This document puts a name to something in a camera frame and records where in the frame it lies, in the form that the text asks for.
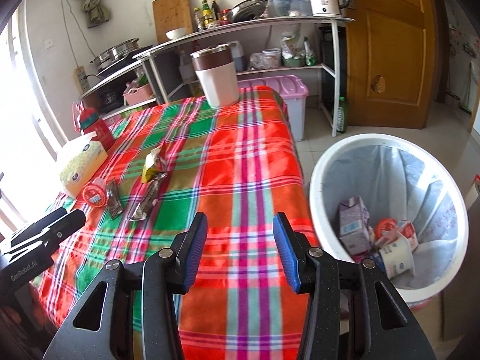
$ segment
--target triangular cutout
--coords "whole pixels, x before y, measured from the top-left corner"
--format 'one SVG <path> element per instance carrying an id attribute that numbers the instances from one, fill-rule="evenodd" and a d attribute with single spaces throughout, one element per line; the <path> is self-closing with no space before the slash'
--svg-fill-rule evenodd
<path id="1" fill-rule="evenodd" d="M 382 329 L 390 330 L 405 327 L 407 325 L 407 319 L 382 282 L 375 283 L 375 293 L 377 295 Z"/>
<path id="2" fill-rule="evenodd" d="M 87 329 L 97 332 L 102 320 L 103 303 L 107 293 L 107 283 L 102 281 L 97 284 L 85 305 L 73 320 L 73 326 L 78 329 Z"/>

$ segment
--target red water bottle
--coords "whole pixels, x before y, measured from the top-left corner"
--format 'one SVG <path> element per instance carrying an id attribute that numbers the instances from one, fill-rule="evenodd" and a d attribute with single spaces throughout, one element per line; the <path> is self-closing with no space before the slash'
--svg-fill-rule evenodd
<path id="1" fill-rule="evenodd" d="M 75 119 L 75 106 L 79 112 L 78 119 Z M 85 108 L 83 103 L 72 103 L 71 113 L 73 115 L 73 125 L 75 126 L 76 132 L 81 131 L 83 135 L 95 131 L 97 136 L 93 137 L 93 140 L 99 141 L 105 151 L 112 147 L 115 138 L 108 126 L 100 117 L 98 117 L 98 114 L 93 108 Z"/>

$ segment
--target crumpled purple carton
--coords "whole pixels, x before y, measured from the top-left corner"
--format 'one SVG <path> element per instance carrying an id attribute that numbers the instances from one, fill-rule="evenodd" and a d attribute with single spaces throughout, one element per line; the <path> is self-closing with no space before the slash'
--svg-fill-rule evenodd
<path id="1" fill-rule="evenodd" d="M 370 214 L 359 196 L 349 198 L 338 205 L 340 240 L 350 255 L 359 254 L 372 247 L 368 232 Z"/>

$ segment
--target brown band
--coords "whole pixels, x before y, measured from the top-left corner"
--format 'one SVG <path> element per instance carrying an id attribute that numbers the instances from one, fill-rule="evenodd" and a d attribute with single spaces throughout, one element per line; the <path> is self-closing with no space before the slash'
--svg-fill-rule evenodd
<path id="1" fill-rule="evenodd" d="M 200 55 L 192 58 L 193 68 L 196 71 L 205 71 L 207 69 L 217 68 L 233 62 L 230 49 L 213 52 L 212 54 Z"/>

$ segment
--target silver screw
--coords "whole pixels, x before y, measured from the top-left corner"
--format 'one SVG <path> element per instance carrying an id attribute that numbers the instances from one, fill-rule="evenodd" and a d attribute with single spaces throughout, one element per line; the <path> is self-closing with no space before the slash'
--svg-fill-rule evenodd
<path id="1" fill-rule="evenodd" d="M 158 252 L 158 255 L 164 259 L 170 257 L 172 254 L 173 254 L 173 250 L 168 247 L 165 247 L 164 249 Z"/>
<path id="2" fill-rule="evenodd" d="M 113 259 L 112 261 L 109 261 L 106 264 L 106 268 L 110 270 L 117 269 L 119 266 L 120 266 L 120 261 L 118 261 L 117 259 Z"/>
<path id="3" fill-rule="evenodd" d="M 319 247 L 311 247 L 308 251 L 308 254 L 312 257 L 321 257 L 323 254 L 323 250 Z"/>
<path id="4" fill-rule="evenodd" d="M 373 261 L 372 259 L 364 259 L 362 261 L 362 264 L 365 268 L 368 268 L 368 269 L 375 268 L 375 261 Z"/>

